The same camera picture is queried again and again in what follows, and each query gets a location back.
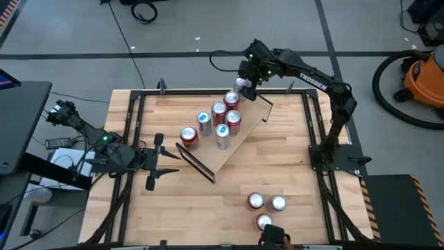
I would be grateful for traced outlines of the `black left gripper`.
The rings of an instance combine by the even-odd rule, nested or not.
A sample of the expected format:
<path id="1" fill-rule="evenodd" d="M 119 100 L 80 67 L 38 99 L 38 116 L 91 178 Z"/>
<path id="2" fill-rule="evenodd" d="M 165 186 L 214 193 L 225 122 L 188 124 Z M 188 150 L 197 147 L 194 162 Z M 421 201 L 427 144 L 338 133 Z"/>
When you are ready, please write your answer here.
<path id="1" fill-rule="evenodd" d="M 143 170 L 149 171 L 149 175 L 146 178 L 146 185 L 145 185 L 145 188 L 147 190 L 154 190 L 156 180 L 159 179 L 159 177 L 161 177 L 162 175 L 179 172 L 179 169 L 157 168 L 159 155 L 180 160 L 180 157 L 168 152 L 162 146 L 163 141 L 164 141 L 164 134 L 156 133 L 154 137 L 154 148 L 143 150 L 143 155 L 145 159 L 144 159 L 144 164 L 141 166 L 141 168 Z"/>

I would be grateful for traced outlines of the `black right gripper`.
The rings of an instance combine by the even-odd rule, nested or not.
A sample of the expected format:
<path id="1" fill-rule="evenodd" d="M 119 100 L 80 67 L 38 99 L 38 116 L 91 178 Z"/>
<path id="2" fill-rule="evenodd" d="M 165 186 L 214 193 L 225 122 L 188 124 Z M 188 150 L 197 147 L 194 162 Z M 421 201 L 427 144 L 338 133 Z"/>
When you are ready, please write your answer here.
<path id="1" fill-rule="evenodd" d="M 269 82 L 269 66 L 264 61 L 247 61 L 242 60 L 238 68 L 238 75 L 242 79 L 250 81 L 251 87 L 243 86 L 241 88 L 241 95 L 250 101 L 255 101 L 257 98 L 256 88 L 262 85 L 263 82 Z"/>

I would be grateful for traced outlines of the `silver Diet Coke can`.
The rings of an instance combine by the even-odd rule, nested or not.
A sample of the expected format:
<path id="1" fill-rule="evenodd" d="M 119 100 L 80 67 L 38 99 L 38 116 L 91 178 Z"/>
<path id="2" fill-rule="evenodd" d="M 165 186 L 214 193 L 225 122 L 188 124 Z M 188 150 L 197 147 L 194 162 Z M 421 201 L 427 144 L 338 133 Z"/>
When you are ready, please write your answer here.
<path id="1" fill-rule="evenodd" d="M 241 90 L 243 87 L 250 87 L 250 81 L 248 79 L 236 78 L 234 80 L 233 91 L 236 92 L 239 96 L 239 102 L 245 101 L 245 97 L 242 95 Z"/>
<path id="2" fill-rule="evenodd" d="M 269 204 L 276 211 L 283 211 L 287 207 L 287 201 L 282 195 L 274 195 L 270 198 Z"/>

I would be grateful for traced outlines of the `red soda can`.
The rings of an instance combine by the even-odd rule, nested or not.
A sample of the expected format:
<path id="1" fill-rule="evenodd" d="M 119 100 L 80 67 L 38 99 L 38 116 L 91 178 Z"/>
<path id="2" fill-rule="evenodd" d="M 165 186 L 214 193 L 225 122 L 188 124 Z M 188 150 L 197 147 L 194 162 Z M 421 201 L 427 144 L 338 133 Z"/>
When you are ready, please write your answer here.
<path id="1" fill-rule="evenodd" d="M 255 223 L 256 227 L 259 230 L 263 231 L 266 225 L 273 223 L 273 219 L 269 214 L 261 213 L 256 217 Z"/>
<path id="2" fill-rule="evenodd" d="M 222 101 L 216 101 L 211 107 L 212 123 L 214 127 L 225 123 L 227 107 Z"/>
<path id="3" fill-rule="evenodd" d="M 227 111 L 239 109 L 239 95 L 237 92 L 229 91 L 224 95 L 223 102 Z"/>

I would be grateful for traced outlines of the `red Coca-Cola original can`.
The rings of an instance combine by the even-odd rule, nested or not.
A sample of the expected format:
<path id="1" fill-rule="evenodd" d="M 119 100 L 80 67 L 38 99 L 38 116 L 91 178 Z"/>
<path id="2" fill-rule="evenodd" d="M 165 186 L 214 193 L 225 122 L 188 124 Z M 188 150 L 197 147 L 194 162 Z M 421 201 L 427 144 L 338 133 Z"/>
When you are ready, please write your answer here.
<path id="1" fill-rule="evenodd" d="M 225 116 L 225 123 L 228 125 L 231 136 L 236 136 L 241 128 L 241 114 L 237 110 L 230 110 Z"/>

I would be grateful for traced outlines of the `red can black print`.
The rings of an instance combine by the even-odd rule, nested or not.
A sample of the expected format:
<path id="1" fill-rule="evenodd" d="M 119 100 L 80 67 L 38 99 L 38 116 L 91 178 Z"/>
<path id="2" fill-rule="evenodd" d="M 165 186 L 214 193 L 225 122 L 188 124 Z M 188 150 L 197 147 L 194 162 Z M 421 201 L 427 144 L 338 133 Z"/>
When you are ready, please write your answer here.
<path id="1" fill-rule="evenodd" d="M 180 132 L 180 139 L 188 151 L 194 151 L 199 148 L 200 142 L 198 132 L 194 127 L 186 126 L 182 128 Z"/>

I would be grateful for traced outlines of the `slim silver blue can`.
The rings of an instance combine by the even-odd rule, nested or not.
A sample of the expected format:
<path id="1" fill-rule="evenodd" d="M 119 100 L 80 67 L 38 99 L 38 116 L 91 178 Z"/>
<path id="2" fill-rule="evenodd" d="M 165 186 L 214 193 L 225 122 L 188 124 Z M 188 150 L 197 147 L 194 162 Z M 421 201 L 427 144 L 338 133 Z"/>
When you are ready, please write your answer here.
<path id="1" fill-rule="evenodd" d="M 221 150 L 226 150 L 230 146 L 230 129 L 227 124 L 219 124 L 216 127 L 216 145 Z"/>

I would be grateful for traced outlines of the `dark can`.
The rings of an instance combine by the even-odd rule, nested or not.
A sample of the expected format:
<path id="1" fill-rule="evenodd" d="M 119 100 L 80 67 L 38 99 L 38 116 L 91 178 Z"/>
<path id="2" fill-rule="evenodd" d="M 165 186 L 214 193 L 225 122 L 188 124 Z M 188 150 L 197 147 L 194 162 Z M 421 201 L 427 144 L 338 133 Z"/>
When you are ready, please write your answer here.
<path id="1" fill-rule="evenodd" d="M 197 114 L 198 132 L 203 137 L 209 137 L 212 134 L 212 120 L 208 112 L 200 111 Z"/>

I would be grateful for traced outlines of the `red Coca-Cola Zero Sugar can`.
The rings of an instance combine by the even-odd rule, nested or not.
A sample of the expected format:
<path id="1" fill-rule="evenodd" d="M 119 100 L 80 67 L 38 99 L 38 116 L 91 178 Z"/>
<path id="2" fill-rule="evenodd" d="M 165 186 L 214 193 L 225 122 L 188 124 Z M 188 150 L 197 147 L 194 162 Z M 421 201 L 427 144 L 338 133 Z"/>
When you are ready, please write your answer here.
<path id="1" fill-rule="evenodd" d="M 248 207 L 258 210 L 264 206 L 264 197 L 260 192 L 252 192 L 247 198 Z"/>

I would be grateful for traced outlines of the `white box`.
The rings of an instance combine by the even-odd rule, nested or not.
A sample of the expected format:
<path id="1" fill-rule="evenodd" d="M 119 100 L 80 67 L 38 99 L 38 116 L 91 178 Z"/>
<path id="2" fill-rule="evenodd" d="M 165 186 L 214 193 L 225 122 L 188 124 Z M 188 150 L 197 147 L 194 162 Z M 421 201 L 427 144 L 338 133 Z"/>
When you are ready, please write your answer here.
<path id="1" fill-rule="evenodd" d="M 59 148 L 54 151 L 50 162 L 65 169 L 73 169 L 77 165 L 78 161 L 80 160 L 80 157 L 83 154 L 84 151 L 81 150 Z M 84 163 L 80 174 L 87 177 L 95 176 L 95 173 L 92 172 L 92 165 L 87 162 Z M 42 179 L 40 180 L 40 185 L 53 189 L 75 190 L 75 191 L 82 190 L 82 188 L 74 187 L 72 185 L 67 185 L 66 183 L 62 183 L 60 181 L 55 181 L 45 177 L 42 177 Z"/>

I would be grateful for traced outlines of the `black power adapter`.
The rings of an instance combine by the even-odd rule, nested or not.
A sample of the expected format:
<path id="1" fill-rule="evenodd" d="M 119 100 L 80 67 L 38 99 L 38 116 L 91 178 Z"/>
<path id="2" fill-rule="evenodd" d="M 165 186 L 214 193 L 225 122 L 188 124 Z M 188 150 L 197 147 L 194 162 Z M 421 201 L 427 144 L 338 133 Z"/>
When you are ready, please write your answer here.
<path id="1" fill-rule="evenodd" d="M 46 147 L 47 150 L 59 149 L 59 148 L 71 148 L 73 146 L 73 142 L 70 137 L 60 137 L 60 138 L 45 140 L 44 146 Z"/>

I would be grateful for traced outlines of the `black handheld device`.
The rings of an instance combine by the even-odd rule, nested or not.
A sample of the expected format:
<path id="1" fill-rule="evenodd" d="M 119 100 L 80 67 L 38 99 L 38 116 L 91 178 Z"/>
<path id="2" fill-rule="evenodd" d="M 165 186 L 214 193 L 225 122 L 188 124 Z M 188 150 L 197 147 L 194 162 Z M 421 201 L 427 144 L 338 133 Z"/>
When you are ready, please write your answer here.
<path id="1" fill-rule="evenodd" d="M 286 233 L 283 228 L 272 224 L 266 225 L 258 241 L 260 250 L 283 250 L 284 234 Z"/>

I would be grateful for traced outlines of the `black desk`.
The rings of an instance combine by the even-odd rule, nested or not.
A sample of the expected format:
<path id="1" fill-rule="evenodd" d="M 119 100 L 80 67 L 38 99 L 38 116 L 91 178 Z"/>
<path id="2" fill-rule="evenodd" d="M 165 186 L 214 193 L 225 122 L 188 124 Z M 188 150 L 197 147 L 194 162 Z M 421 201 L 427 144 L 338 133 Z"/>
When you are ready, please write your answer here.
<path id="1" fill-rule="evenodd" d="M 0 175 L 17 171 L 51 87 L 50 82 L 25 81 L 0 90 Z"/>

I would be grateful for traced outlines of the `laptop screen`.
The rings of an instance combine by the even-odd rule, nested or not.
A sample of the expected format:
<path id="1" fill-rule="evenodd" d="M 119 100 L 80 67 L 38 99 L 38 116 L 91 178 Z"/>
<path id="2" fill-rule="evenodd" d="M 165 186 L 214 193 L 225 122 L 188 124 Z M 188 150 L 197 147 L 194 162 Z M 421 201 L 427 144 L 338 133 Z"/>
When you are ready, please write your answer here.
<path id="1" fill-rule="evenodd" d="M 22 83 L 16 78 L 0 69 L 0 90 L 15 88 L 21 86 Z"/>

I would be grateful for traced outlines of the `black hazard striped mat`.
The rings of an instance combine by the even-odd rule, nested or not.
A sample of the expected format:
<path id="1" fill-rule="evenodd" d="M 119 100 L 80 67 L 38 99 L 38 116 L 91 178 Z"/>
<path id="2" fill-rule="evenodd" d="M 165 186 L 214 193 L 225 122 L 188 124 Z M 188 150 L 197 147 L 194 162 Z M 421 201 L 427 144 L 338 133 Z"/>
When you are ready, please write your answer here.
<path id="1" fill-rule="evenodd" d="M 376 240 L 444 250 L 444 239 L 415 175 L 364 176 L 361 191 Z"/>
<path id="2" fill-rule="evenodd" d="M 12 17 L 21 0 L 0 0 L 0 28 Z"/>

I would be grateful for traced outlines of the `black floor equipment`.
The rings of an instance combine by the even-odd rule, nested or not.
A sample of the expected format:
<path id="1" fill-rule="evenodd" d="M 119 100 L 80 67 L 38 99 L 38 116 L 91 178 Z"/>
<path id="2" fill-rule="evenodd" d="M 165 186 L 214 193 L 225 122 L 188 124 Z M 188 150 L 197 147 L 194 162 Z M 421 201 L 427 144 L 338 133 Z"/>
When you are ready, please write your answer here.
<path id="1" fill-rule="evenodd" d="M 414 0 L 407 12 L 426 47 L 444 44 L 444 0 Z"/>

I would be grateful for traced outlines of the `wooden shelf black metal frame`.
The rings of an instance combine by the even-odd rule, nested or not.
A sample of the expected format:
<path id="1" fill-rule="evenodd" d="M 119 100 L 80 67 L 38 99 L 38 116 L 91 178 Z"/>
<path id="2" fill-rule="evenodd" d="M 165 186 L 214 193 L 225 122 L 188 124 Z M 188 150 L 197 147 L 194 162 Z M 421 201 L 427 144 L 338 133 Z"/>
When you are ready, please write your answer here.
<path id="1" fill-rule="evenodd" d="M 272 107 L 273 103 L 260 94 L 254 101 L 241 101 L 238 108 L 241 118 L 240 130 L 236 135 L 231 136 L 228 133 L 217 137 L 216 129 L 212 126 L 211 135 L 198 136 L 197 148 L 189 150 L 181 141 L 176 142 L 176 148 L 188 164 L 215 184 L 215 173 L 224 166 L 260 122 L 267 122 Z"/>

